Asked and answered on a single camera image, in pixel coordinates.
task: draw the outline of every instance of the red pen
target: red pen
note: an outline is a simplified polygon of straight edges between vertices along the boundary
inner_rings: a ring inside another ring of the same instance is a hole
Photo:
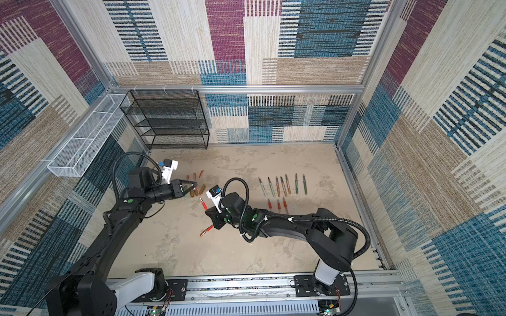
[[[205,229],[205,231],[203,231],[202,233],[200,233],[200,236],[204,236],[205,233],[207,233],[208,231],[210,231],[211,229],[213,229],[213,225],[209,226],[208,228]]]
[[[285,206],[286,214],[288,214],[288,206],[286,205],[286,200],[283,198],[283,205]]]
[[[204,201],[202,200],[201,197],[198,197],[200,199],[200,201],[202,202],[202,206],[204,207],[205,210],[207,210],[207,206],[205,205]]]

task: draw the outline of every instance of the patterned carpet wall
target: patterned carpet wall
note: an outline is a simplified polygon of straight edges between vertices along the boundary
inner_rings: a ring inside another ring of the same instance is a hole
[[[44,295],[50,276],[64,274],[102,230],[102,213],[115,203],[112,163],[127,151],[142,151],[135,131],[122,118],[81,178],[53,175],[0,239],[0,311],[19,315]],[[127,172],[141,161],[127,156],[118,166],[122,190]]]
[[[130,86],[358,84],[390,8],[390,0],[68,4],[114,80]],[[333,141],[349,107],[331,100],[340,97],[203,96],[209,142]]]
[[[104,91],[49,1],[0,1],[0,203]],[[113,159],[142,149],[120,121],[82,178],[51,175],[0,237],[0,314],[26,313],[83,254],[114,203]],[[138,159],[125,159],[120,187]]]
[[[48,0],[0,8],[2,203],[104,87]]]
[[[506,314],[506,2],[409,0],[343,151],[419,315]]]
[[[210,143],[333,142],[352,97],[207,94],[201,100]]]

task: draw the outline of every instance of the concrete floor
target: concrete floor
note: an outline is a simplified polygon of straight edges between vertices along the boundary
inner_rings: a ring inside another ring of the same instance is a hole
[[[207,189],[235,176],[248,183],[249,205],[268,208],[271,199],[273,211],[277,211],[267,182],[271,178],[274,189],[276,176],[288,174],[292,194],[286,201],[290,214],[315,213],[319,207],[327,208],[339,217],[361,223],[353,198],[346,184],[338,159],[330,144],[299,144],[271,146],[209,147],[208,150],[155,150],[156,161],[164,158],[179,161],[174,178],[185,179],[201,170],[198,188]],[[299,194],[295,194],[295,173],[299,176]],[[306,175],[308,194],[304,194],[302,174]],[[262,178],[268,197],[258,182]],[[241,183],[233,182],[227,192],[237,190],[244,198]],[[212,202],[201,195],[207,206]],[[156,204],[148,212],[158,209]],[[210,226],[211,220],[204,214],[198,198],[190,195],[167,201],[156,216],[145,219],[131,234],[120,251],[110,278],[124,278],[143,267],[161,267],[166,276],[198,276],[251,273],[311,272],[318,257],[308,243],[284,238],[257,238],[248,244],[239,230],[226,225],[219,231],[212,229],[204,237],[200,232]],[[362,247],[363,236],[359,233],[356,249]],[[377,270],[374,254],[368,250],[353,261],[355,270]]]

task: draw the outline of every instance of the wire mesh rack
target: wire mesh rack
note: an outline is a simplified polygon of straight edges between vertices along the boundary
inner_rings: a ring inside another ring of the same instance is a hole
[[[123,116],[125,95],[108,94],[56,154],[48,169],[55,176],[81,177]]]
[[[209,128],[197,91],[129,91],[121,110],[149,149],[207,149]]]

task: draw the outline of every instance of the metal bracket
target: metal bracket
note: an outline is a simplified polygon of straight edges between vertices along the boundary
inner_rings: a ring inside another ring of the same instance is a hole
[[[297,297],[319,296],[319,294],[314,291],[315,284],[312,275],[297,275],[294,276],[293,279],[295,280],[295,293]],[[335,278],[331,295],[337,295],[334,287],[339,290],[341,295],[350,295],[350,286],[344,274],[338,275]]]

